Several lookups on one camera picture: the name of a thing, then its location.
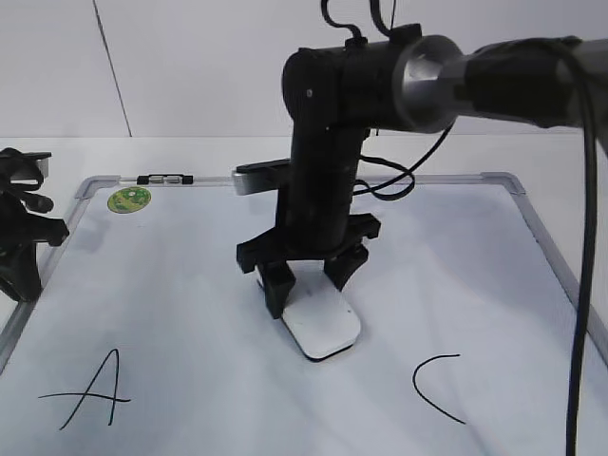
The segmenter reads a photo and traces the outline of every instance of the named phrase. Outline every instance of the black marker writing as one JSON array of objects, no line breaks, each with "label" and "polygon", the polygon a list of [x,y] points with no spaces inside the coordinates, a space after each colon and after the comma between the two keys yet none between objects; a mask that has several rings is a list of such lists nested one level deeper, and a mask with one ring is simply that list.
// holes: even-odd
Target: black marker writing
[{"label": "black marker writing", "polygon": [[416,392],[418,393],[418,395],[420,397],[422,397],[430,406],[434,407],[435,409],[437,409],[438,411],[441,411],[446,417],[451,418],[452,420],[454,420],[456,423],[460,423],[461,425],[465,425],[466,423],[463,420],[460,420],[458,418],[456,418],[454,415],[447,413],[445,410],[443,410],[441,407],[435,405],[430,399],[428,399],[418,388],[418,384],[416,383],[416,375],[418,375],[418,371],[423,368],[425,365],[427,365],[428,363],[431,363],[437,359],[443,359],[443,358],[457,358],[459,357],[460,354],[440,354],[439,356],[433,356],[432,358],[429,358],[427,361],[420,363],[418,365],[418,367],[416,368],[416,370],[414,371],[414,374],[411,376],[411,383],[414,385],[414,389],[416,390]]},{"label": "black marker writing", "polygon": [[[112,396],[105,396],[103,394],[96,394],[94,392],[89,392],[91,390],[91,388],[93,387],[93,385],[95,384],[95,380],[97,380],[97,377],[99,376],[100,372],[102,371],[102,369],[105,366],[105,363],[110,358],[110,356],[112,355],[112,353],[114,353],[115,357],[116,357],[116,375],[115,375],[115,380],[114,380],[114,395],[112,395]],[[76,414],[76,412],[78,411],[78,409],[80,408],[80,406],[83,404],[83,402],[85,401],[85,398],[87,396],[88,397],[97,397],[97,398],[100,398],[100,399],[107,399],[108,401],[112,401],[112,409],[110,411],[110,420],[107,423],[108,426],[112,426],[112,422],[114,421],[114,409],[116,408],[116,403],[117,402],[120,402],[120,403],[131,402],[130,399],[120,399],[120,398],[116,397],[117,392],[118,392],[118,372],[119,372],[119,368],[120,368],[120,360],[121,359],[120,359],[120,356],[119,356],[119,353],[118,353],[118,349],[114,349],[114,350],[110,351],[110,353],[108,353],[107,356],[104,358],[104,361],[102,362],[102,365],[97,369],[97,372],[95,372],[95,376],[93,376],[93,379],[88,384],[88,387],[86,387],[85,392],[62,392],[62,393],[58,393],[58,394],[46,394],[44,396],[39,396],[38,397],[39,399],[43,399],[43,398],[46,398],[46,397],[57,397],[57,396],[81,396],[80,400],[78,401],[78,404],[76,404],[76,407],[71,412],[71,414],[67,418],[67,420],[64,423],[64,425],[59,428],[59,430],[63,430],[63,429],[66,428],[66,426],[72,420],[72,418],[74,417],[74,415]]]}]

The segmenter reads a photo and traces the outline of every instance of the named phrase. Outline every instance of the whiteboard frame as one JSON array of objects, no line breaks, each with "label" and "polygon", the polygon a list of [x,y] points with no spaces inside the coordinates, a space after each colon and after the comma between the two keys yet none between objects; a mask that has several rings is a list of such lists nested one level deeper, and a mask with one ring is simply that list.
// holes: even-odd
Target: whiteboard frame
[{"label": "whiteboard frame", "polygon": [[[371,183],[381,183],[386,180],[386,177],[372,177],[368,179]],[[579,306],[579,282],[572,273],[572,270],[566,263],[560,253],[557,245],[551,238],[551,235],[543,225],[539,215],[528,199],[525,189],[519,179],[510,173],[494,172],[481,173],[477,175],[429,175],[416,176],[416,184],[418,185],[455,185],[455,184],[480,184],[480,185],[500,185],[511,195],[511,198],[517,204],[523,219],[528,228],[532,232],[536,241],[541,246],[542,252],[546,257],[553,273],[560,282],[563,290],[568,296],[568,300],[575,308]],[[121,176],[93,176],[83,181],[80,185],[71,210],[68,212],[66,219],[67,229],[70,233],[74,233],[78,223],[85,213],[85,210],[91,199],[101,188],[112,188],[115,186],[130,186],[137,185],[137,178],[123,178]],[[182,186],[180,183],[150,183],[146,186]],[[232,186],[232,181],[229,178],[194,178],[194,183],[189,186],[195,187],[216,187],[216,186]],[[60,261],[63,252],[66,250],[70,241],[70,237],[60,247],[48,247],[40,256],[40,276],[43,287],[45,287],[52,275],[55,267]],[[16,347],[23,329],[29,321],[29,317],[36,307],[35,302],[19,302],[15,310],[11,314],[7,324],[2,332],[0,332],[0,375],[5,366],[9,362],[10,355]],[[588,333],[598,348],[599,354],[608,366],[608,329],[601,321],[599,314],[594,308],[591,309],[589,315]]]}]

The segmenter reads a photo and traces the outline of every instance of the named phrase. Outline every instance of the round sticker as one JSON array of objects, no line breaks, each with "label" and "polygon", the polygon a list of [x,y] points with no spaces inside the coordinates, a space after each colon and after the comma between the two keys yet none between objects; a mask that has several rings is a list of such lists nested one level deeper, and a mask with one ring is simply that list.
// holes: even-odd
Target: round sticker
[{"label": "round sticker", "polygon": [[152,200],[152,195],[142,187],[129,187],[119,190],[107,201],[110,211],[117,214],[131,214],[143,209]]}]

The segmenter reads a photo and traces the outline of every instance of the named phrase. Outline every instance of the black wire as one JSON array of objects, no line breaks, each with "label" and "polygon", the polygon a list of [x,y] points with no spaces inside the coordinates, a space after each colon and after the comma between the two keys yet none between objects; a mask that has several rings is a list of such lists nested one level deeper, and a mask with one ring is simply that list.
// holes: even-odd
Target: black wire
[{"label": "black wire", "polygon": [[372,164],[380,164],[382,166],[387,166],[389,168],[396,169],[397,171],[401,171],[402,174],[400,174],[397,178],[394,178],[394,179],[400,180],[400,179],[404,179],[404,178],[410,178],[411,182],[403,190],[393,193],[393,194],[386,195],[383,193],[378,193],[378,190],[384,188],[384,187],[382,187],[382,185],[385,185],[386,183],[372,187],[364,180],[357,179],[354,182],[354,184],[355,185],[364,185],[366,187],[366,190],[359,190],[357,192],[354,192],[353,193],[354,195],[362,195],[364,193],[371,193],[372,195],[374,195],[376,198],[378,198],[381,201],[397,201],[397,200],[409,195],[411,193],[411,191],[414,189],[414,186],[416,185],[416,178],[412,174],[411,170],[407,169],[402,164],[395,163],[394,161],[388,161],[385,159],[381,159],[379,157],[367,157],[365,155],[361,156],[361,161],[367,162],[367,163],[372,163]]},{"label": "black wire", "polygon": [[418,367],[414,370],[414,374],[411,376],[411,383],[414,386],[414,389],[416,390],[416,392],[418,393],[418,395],[420,397],[422,397],[425,401],[427,401],[427,403],[434,407],[435,409],[437,409],[438,411],[441,411],[446,417],[451,418],[452,420],[454,420],[457,423],[460,423],[461,425],[465,425],[466,423],[463,420],[459,420],[458,418],[456,418],[454,415],[446,412],[445,410],[443,410],[442,408],[440,408],[439,406],[435,405],[433,402],[430,401],[430,399],[428,399],[418,388],[418,384],[416,383],[416,376],[418,375],[418,371],[423,368],[424,366],[426,366],[428,363],[431,363],[437,359],[443,359],[443,358],[457,358],[459,357],[460,354],[440,354],[438,356],[433,356],[432,358],[429,358],[427,361],[420,363],[418,365]]},{"label": "black wire", "polygon": [[[366,157],[366,156],[362,155],[361,156],[361,161],[362,162],[369,162],[369,163],[374,163],[374,164],[383,164],[383,165],[388,166],[390,168],[402,171],[402,174],[400,174],[399,176],[396,176],[396,177],[394,177],[392,179],[389,179],[386,182],[383,182],[383,183],[380,183],[378,185],[375,185],[373,187],[371,187],[364,180],[356,180],[355,183],[354,183],[355,185],[364,185],[366,187],[366,189],[365,190],[356,190],[352,194],[355,195],[355,196],[358,196],[358,195],[365,195],[366,193],[372,193],[377,198],[378,198],[378,195],[381,195],[382,197],[386,197],[386,199],[379,198],[380,200],[385,200],[385,201],[399,200],[400,198],[404,197],[405,195],[408,195],[413,190],[413,186],[412,185],[415,182],[415,178],[413,177],[414,171],[416,171],[420,166],[422,166],[428,160],[428,158],[431,155],[433,155],[437,151],[437,149],[439,149],[439,147],[441,147],[441,145],[446,140],[447,135],[449,135],[449,132],[452,130],[453,126],[454,126],[454,124],[452,124],[448,128],[446,128],[444,130],[444,132],[441,134],[441,136],[439,137],[439,139],[435,142],[435,144],[411,168],[406,168],[405,166],[403,166],[403,165],[401,165],[399,163],[395,163],[394,161],[388,161],[388,160],[384,160],[384,159],[377,159],[375,157]],[[396,183],[398,181],[401,181],[401,180],[403,180],[405,178],[411,178],[412,182],[408,185],[408,187],[406,187],[406,189],[402,190],[401,192],[397,192],[396,194],[391,194],[391,195],[384,195],[384,194],[378,194],[377,193],[378,191],[382,190],[383,188],[387,188],[387,187],[393,185],[394,183]],[[393,197],[395,195],[400,195],[400,197],[396,198],[396,199],[391,199],[391,197]]]},{"label": "black wire", "polygon": [[[395,27],[395,12],[397,12],[397,0],[392,0],[392,12],[390,13],[390,31]],[[380,136],[380,128],[376,128],[376,136]]]},{"label": "black wire", "polygon": [[361,34],[361,29],[358,26],[355,24],[339,24],[332,19],[327,7],[328,2],[329,0],[321,0],[321,14],[323,14],[323,19],[325,19],[325,22],[336,29],[348,29],[352,33],[352,38],[361,39],[363,35]]},{"label": "black wire", "polygon": [[371,20],[378,31],[384,36],[390,37],[390,29],[387,28],[382,20],[382,13],[380,12],[380,0],[370,0],[370,11]]},{"label": "black wire", "polygon": [[570,47],[558,40],[533,38],[518,43],[507,44],[507,47],[537,47],[559,56],[572,75],[572,80],[579,95],[580,117],[582,120],[584,142],[584,177],[585,177],[585,215],[582,245],[582,266],[579,284],[579,307],[572,342],[570,358],[570,378],[568,384],[568,408],[566,412],[566,456],[577,454],[577,431],[580,406],[580,383],[584,344],[589,324],[591,294],[593,290],[593,270],[596,257],[596,237],[598,230],[598,154],[596,148],[596,121],[593,102],[587,81],[589,75],[573,55]]}]

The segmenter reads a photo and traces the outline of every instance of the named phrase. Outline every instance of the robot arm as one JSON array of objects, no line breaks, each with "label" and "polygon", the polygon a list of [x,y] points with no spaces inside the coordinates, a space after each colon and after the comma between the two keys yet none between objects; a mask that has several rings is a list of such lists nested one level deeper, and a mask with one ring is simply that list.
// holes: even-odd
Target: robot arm
[{"label": "robot arm", "polygon": [[562,55],[547,51],[550,42],[573,52],[591,81],[598,137],[608,147],[608,40],[521,40],[464,55],[445,36],[423,36],[418,24],[385,28],[388,41],[371,44],[348,27],[355,31],[345,46],[302,48],[284,67],[291,157],[234,173],[241,195],[278,190],[275,227],[237,247],[243,272],[260,271],[274,318],[295,284],[287,261],[324,260],[341,290],[367,260],[362,238],[377,237],[380,223],[350,209],[371,129],[435,133],[458,116],[581,126],[576,81]]}]

